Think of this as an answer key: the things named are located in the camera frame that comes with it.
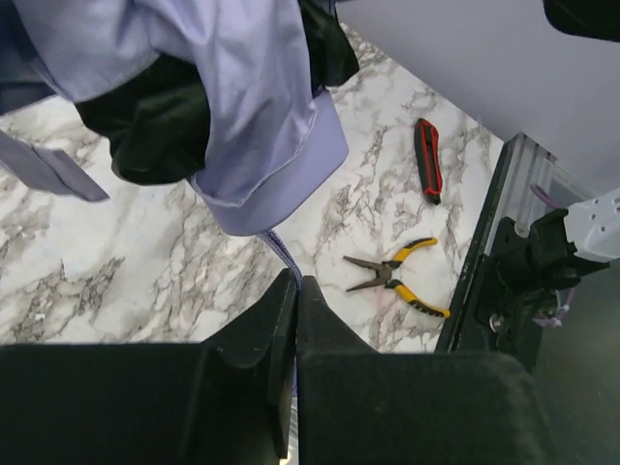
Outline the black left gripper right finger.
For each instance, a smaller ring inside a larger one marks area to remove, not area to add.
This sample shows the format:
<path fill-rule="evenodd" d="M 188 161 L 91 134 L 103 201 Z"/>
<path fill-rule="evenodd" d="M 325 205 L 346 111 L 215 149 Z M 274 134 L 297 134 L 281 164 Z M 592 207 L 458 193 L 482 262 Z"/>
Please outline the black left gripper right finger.
<path fill-rule="evenodd" d="M 490 353 L 382 354 L 303 280 L 297 323 L 303 464 L 553 464 L 530 375 Z"/>

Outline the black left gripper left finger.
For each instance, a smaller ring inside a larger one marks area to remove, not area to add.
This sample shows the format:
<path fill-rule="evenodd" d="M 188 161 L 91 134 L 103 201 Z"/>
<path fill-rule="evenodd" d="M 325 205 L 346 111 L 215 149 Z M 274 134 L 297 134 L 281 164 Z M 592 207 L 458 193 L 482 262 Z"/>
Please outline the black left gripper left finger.
<path fill-rule="evenodd" d="M 5 464 L 276 464 L 289 448 L 296 281 L 201 342 L 1 349 Z"/>

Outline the lilac umbrella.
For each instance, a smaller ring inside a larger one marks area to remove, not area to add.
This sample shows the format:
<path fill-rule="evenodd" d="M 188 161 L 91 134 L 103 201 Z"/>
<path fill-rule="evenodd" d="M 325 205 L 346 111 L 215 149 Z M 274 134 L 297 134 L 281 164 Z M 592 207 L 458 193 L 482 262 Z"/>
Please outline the lilac umbrella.
<path fill-rule="evenodd" d="M 57 95 L 121 179 L 187 181 L 225 233 L 275 233 L 346 160 L 359 69 L 332 1 L 5 1 L 1 110 Z"/>

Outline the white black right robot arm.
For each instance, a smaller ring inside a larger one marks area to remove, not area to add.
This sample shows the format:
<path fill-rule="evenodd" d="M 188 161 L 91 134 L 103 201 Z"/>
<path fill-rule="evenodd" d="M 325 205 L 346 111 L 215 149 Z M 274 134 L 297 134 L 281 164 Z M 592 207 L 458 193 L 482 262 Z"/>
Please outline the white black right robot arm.
<path fill-rule="evenodd" d="M 485 225 L 474 315 L 484 346 L 514 357 L 528 372 L 554 343 L 590 313 L 586 285 L 610 260 L 581 258 L 569 238 L 564 206 L 541 202 L 539 213 L 517 223 L 516 214 L 495 206 Z"/>

